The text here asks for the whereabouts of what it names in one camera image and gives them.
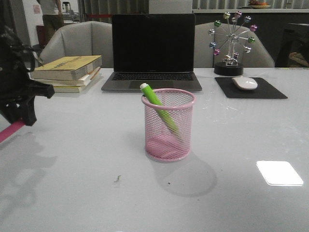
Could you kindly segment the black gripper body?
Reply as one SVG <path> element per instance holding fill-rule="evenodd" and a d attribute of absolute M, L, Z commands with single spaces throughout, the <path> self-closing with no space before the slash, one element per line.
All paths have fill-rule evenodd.
<path fill-rule="evenodd" d="M 32 126 L 36 122 L 36 96 L 51 98 L 52 85 L 32 80 L 35 50 L 24 45 L 8 26 L 0 25 L 0 114 L 11 124 L 22 120 Z"/>

